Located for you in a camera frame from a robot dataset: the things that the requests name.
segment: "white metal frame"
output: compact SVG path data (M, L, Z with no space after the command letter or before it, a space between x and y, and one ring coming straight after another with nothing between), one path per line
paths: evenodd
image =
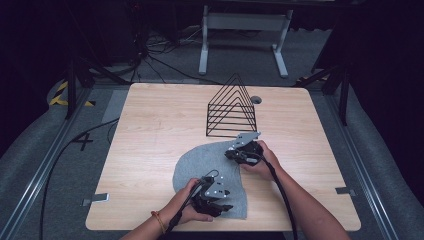
M281 49L293 10L287 11L286 15L264 15L264 14L234 14L234 13L209 13L208 6L203 9L203 42L200 54L199 74L205 75L208 64L208 29L239 29L279 31L280 39L277 44L272 45L275 61L282 78L287 78L288 73L284 64Z

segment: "yellow tape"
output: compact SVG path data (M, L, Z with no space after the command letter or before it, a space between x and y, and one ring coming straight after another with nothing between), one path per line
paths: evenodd
M63 105L68 106L67 100L61 100L60 96L65 91L65 89L68 87L68 81L63 80L62 84L60 84L59 88L57 89L56 93L54 94L52 100L50 101L50 105ZM94 107L96 105L96 101L87 101L84 106L86 107Z

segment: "wrist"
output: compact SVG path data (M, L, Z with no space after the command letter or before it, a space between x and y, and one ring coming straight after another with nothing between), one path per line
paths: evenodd
M151 211L151 214L152 214L152 218L158 222L158 225L160 226L160 231L162 232L162 234L165 234L169 226L169 221L164 219L160 215L160 212Z
M160 210L160 211L158 212L158 214L159 214L160 218L162 219L162 222L163 222L164 227L165 227L166 229L168 229L168 227L169 227L169 222L171 221L171 219L172 219L174 216L170 216L170 215L169 215L169 214L167 214L167 212L166 212L166 211L164 211L163 209L162 209L162 210Z

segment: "metal wire frame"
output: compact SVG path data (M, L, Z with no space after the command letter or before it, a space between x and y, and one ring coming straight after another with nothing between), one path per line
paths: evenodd
M240 76L233 74L208 103L206 136L236 137L251 131L257 131L255 107Z

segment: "person's left hand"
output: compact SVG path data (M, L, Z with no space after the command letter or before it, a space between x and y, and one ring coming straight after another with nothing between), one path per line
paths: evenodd
M179 190L177 194L175 194L175 196L169 201L169 203L164 208L162 208L162 210L159 211L159 215L163 223L166 225L166 227L169 226L169 221L171 221L171 219L178 212L181 205L184 203L184 201L187 199L188 195L190 194L191 189L198 183L198 181L199 179L196 179L196 178L190 179L187 185L181 190ZM183 216L181 217L178 224L184 224L192 220L202 221L202 222L212 222L213 217L207 214L196 212L193 206L189 204L188 206L184 208Z

